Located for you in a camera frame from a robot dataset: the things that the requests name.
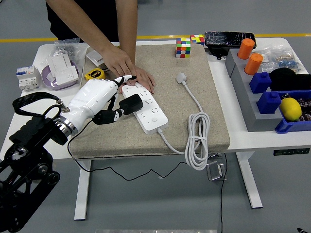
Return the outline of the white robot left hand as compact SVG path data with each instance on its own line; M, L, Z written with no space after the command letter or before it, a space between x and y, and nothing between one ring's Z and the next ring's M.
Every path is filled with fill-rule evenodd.
M124 75L114 80L92 79L77 92L70 101L69 112L61 113L72 123L77 131L80 131L87 119L93 118L106 103L118 92L118 88L128 80L134 80L136 76Z

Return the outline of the person's right hand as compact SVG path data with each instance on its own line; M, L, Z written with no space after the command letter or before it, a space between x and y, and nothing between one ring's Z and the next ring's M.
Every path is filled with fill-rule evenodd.
M126 52L110 44L99 52L107 68L116 76L136 76L134 65Z

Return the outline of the person's left hand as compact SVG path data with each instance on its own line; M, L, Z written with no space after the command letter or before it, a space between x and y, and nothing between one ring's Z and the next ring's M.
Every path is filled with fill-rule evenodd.
M150 93L154 93L154 87L155 87L155 80L154 77L145 71L142 68L139 68L138 66L134 66L135 70L135 80L129 80L127 82L128 85L134 86L136 82L138 82L140 85L142 85L144 88L146 88Z

